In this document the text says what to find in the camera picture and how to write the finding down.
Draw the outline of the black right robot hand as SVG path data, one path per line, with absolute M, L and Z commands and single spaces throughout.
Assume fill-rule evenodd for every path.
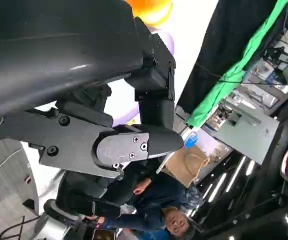
M 71 215 L 119 217 L 120 206 L 101 199 L 106 188 L 95 180 L 93 175 L 66 171 L 58 186 L 57 207 Z

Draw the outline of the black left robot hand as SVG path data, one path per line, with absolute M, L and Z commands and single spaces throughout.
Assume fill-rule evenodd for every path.
M 175 60 L 124 0 L 0 0 L 0 139 L 40 151 L 40 163 L 117 178 L 117 163 L 183 146 L 172 130 Z M 113 127 L 80 94 L 124 79 L 141 124 Z

